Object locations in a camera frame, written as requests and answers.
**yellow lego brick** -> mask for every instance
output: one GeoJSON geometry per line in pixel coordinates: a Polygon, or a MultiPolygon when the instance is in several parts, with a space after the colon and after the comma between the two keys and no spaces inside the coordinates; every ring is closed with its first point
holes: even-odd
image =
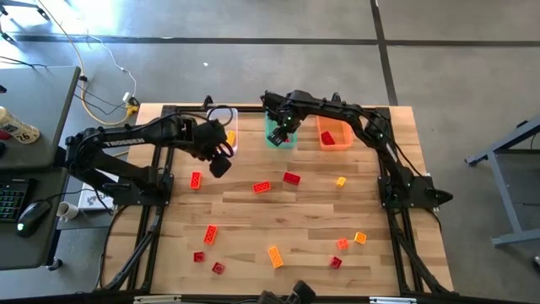
{"type": "Polygon", "coordinates": [[[229,144],[231,147],[235,143],[236,138],[236,132],[235,131],[228,131],[227,132],[227,144],[229,144]]]}
{"type": "Polygon", "coordinates": [[[274,268],[280,267],[284,265],[284,261],[281,259],[281,256],[279,255],[279,251],[277,247],[270,247],[268,249],[268,255],[270,256],[270,260],[272,260],[272,265],[274,268]]]}
{"type": "Polygon", "coordinates": [[[337,179],[336,186],[343,187],[345,185],[345,181],[347,181],[347,178],[341,176],[337,179]]]}
{"type": "Polygon", "coordinates": [[[365,240],[368,238],[367,235],[365,235],[362,232],[356,232],[356,235],[354,236],[354,241],[358,242],[360,244],[365,244],[365,240]]]}

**wooden table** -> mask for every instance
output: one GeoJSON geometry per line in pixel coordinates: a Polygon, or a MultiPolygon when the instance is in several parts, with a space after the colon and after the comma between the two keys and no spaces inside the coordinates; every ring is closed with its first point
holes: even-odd
{"type": "MultiPolygon", "coordinates": [[[[137,124],[159,117],[161,108],[162,104],[142,105],[137,124]]],[[[412,108],[390,110],[397,143],[425,172],[412,108]]],[[[375,151],[358,139],[346,151],[320,151],[315,117],[302,123],[296,148],[272,149],[265,143],[262,113],[241,113],[239,118],[239,150],[222,178],[212,177],[207,162],[175,152],[175,187],[165,209],[152,293],[259,295],[271,290],[288,295],[297,280],[304,280],[320,296],[398,295],[388,221],[375,181],[375,151]],[[198,191],[189,187],[192,171],[202,172],[198,191]],[[285,171],[300,175],[300,185],[282,182],[285,171]],[[335,186],[339,176],[347,177],[343,188],[335,186]],[[272,183],[272,191],[254,194],[251,185],[263,181],[272,183]],[[219,228],[212,246],[203,243],[209,224],[219,228]],[[368,236],[364,245],[352,242],[356,231],[368,236]],[[336,245],[342,237],[349,239],[347,251],[336,245]],[[277,246],[283,258],[279,269],[267,254],[271,246],[277,246]],[[206,253],[204,263],[193,262],[197,251],[206,253]],[[333,256],[343,260],[340,269],[329,267],[333,256]],[[215,262],[225,265],[223,274],[211,271],[215,262]]],[[[147,166],[153,151],[151,145],[131,147],[128,161],[147,166]]],[[[115,223],[105,257],[105,282],[131,255],[140,213],[141,208],[129,207],[115,223]]],[[[437,222],[422,209],[411,209],[411,220],[419,256],[452,290],[437,222]]],[[[408,259],[404,263],[413,286],[408,259]]],[[[141,267],[139,281],[143,271],[141,267]]]]}

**plastic bin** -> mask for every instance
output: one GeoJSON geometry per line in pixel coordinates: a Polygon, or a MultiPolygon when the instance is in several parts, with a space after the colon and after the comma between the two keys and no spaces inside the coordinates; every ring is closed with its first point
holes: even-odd
{"type": "Polygon", "coordinates": [[[279,147],[276,147],[274,144],[272,144],[267,136],[278,126],[278,123],[268,119],[268,113],[264,114],[264,140],[267,142],[268,148],[278,148],[278,149],[292,149],[295,147],[296,142],[298,141],[298,135],[296,133],[289,134],[289,141],[283,142],[279,145],[279,147]]]}
{"type": "Polygon", "coordinates": [[[353,129],[339,120],[317,116],[317,130],[319,131],[319,144],[323,151],[343,151],[353,144],[353,129]],[[321,133],[328,131],[335,144],[324,144],[321,133]]]}
{"type": "MultiPolygon", "coordinates": [[[[235,132],[235,141],[231,145],[233,148],[233,151],[238,151],[238,110],[235,108],[231,108],[233,111],[233,119],[230,121],[228,125],[225,126],[225,133],[229,135],[229,131],[235,132]]],[[[208,119],[217,119],[221,123],[226,123],[230,119],[230,109],[227,108],[218,108],[212,111],[212,114],[210,114],[210,117],[208,119]]]]}

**gray floor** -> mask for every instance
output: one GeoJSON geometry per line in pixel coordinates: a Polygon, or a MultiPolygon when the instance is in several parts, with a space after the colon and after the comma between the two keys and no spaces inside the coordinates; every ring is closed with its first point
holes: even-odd
{"type": "MultiPolygon", "coordinates": [[[[92,35],[375,38],[368,0],[162,0],[158,6],[149,0],[110,1],[100,3],[99,11],[88,2],[67,3],[72,8],[52,3],[50,9],[72,34],[89,29],[92,35]]],[[[387,39],[540,40],[540,2],[534,0],[378,3],[387,39]]],[[[10,17],[2,17],[5,30],[59,33],[56,26],[39,24],[40,16],[34,12],[14,9],[10,17]]],[[[91,91],[120,102],[124,92],[132,90],[131,80],[112,65],[100,45],[78,46],[91,91]]],[[[264,90],[303,89],[327,97],[339,91],[345,100],[363,105],[388,104],[377,46],[109,47],[137,78],[141,102],[202,101],[205,95],[223,102],[257,102],[264,90]]],[[[489,166],[468,168],[462,161],[517,123],[540,114],[540,48],[389,47],[388,53],[399,105],[414,109],[429,171],[438,187],[455,194],[442,207],[440,218],[456,291],[540,302],[540,275],[530,265],[531,256],[540,252],[540,242],[502,249],[491,246],[490,237],[510,232],[510,224],[489,166]]],[[[67,43],[26,42],[17,49],[0,41],[0,55],[48,65],[78,64],[67,43]]],[[[102,118],[114,121],[122,113],[102,118]]],[[[80,101],[73,100],[64,136],[90,126],[96,124],[80,101]]],[[[71,182],[70,187],[80,185],[71,182]]],[[[540,227],[540,220],[530,224],[540,227]]],[[[66,267],[53,273],[45,269],[2,272],[0,297],[91,290],[104,233],[64,233],[58,256],[66,267]]]]}

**orange bin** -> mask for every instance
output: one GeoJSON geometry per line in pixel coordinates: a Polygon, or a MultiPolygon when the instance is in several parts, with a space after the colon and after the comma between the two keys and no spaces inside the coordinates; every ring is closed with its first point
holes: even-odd
{"type": "Polygon", "coordinates": [[[343,151],[353,144],[353,129],[339,120],[317,116],[317,130],[319,131],[319,144],[323,151],[343,151]],[[321,133],[328,131],[336,144],[324,144],[321,133]]]}

